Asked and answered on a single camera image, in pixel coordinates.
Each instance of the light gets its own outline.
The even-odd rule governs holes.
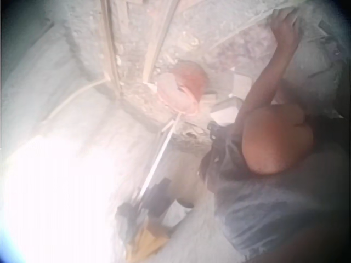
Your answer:
[[[2,227],[28,263],[110,262],[116,167],[103,150],[38,136],[9,160]]]

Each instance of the yellow object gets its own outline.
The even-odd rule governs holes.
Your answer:
[[[156,254],[168,240],[169,236],[165,227],[146,220],[134,243],[127,248],[127,262],[139,262]]]

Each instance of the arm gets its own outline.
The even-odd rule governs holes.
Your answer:
[[[239,110],[234,124],[235,133],[242,132],[244,120],[249,113],[271,104],[278,83],[299,44],[299,27],[295,9],[274,10],[270,26],[277,41],[277,48],[271,61],[252,86]]]

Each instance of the person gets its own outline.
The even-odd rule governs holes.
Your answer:
[[[210,131],[199,174],[247,262],[337,262],[349,242],[347,148],[323,135],[333,119],[318,126],[299,104],[271,105],[300,42],[297,10],[274,10],[270,26],[274,55],[235,123]]]

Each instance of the dark shirt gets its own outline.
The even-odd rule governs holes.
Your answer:
[[[249,171],[241,136],[222,133],[207,155],[205,180],[223,233],[246,259],[276,249],[330,215],[349,215],[350,160],[338,145],[316,145],[293,169],[259,177]]]

